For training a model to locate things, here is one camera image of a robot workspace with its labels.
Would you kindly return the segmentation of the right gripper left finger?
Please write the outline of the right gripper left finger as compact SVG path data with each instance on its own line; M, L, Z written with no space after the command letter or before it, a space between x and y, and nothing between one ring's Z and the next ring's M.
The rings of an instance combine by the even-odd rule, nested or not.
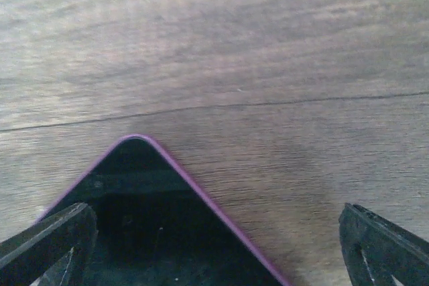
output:
M75 203L1 242L1 284L81 285L97 239L97 216Z

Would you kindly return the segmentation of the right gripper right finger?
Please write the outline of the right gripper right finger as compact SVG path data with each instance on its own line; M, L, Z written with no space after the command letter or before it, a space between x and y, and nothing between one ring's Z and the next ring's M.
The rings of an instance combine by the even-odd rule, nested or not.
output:
M428 241L361 205L345 204L339 238L352 285L428 284Z

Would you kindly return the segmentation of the red phone black screen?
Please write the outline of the red phone black screen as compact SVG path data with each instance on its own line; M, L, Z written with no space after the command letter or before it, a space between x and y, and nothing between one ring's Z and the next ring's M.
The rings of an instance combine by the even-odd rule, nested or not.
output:
M122 138L48 209L97 215L84 285L286 285L286 279L153 139Z

